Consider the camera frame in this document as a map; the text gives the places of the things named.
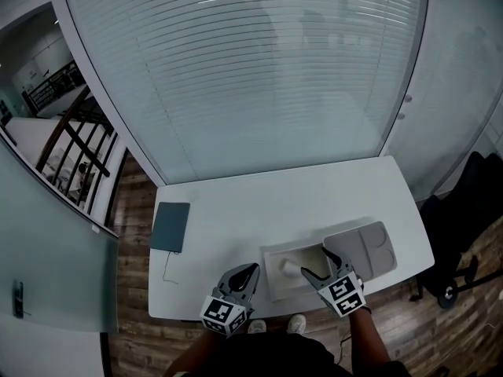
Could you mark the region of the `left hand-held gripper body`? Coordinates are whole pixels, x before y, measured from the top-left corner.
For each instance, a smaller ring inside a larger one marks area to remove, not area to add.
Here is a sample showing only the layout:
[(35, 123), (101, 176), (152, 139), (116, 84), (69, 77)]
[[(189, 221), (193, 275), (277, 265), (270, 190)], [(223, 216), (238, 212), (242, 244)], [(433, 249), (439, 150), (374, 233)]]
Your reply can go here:
[(206, 329), (231, 336), (244, 325), (253, 311), (249, 301), (219, 292), (206, 296), (200, 319)]

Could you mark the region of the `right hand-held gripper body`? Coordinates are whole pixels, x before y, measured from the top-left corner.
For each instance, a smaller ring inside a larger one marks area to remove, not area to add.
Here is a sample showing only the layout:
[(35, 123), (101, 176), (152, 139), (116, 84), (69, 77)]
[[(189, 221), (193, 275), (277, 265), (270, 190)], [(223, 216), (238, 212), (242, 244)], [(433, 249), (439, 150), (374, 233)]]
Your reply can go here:
[(334, 276), (319, 278), (317, 293), (339, 317), (348, 316), (366, 305), (362, 282), (349, 264), (345, 264)]

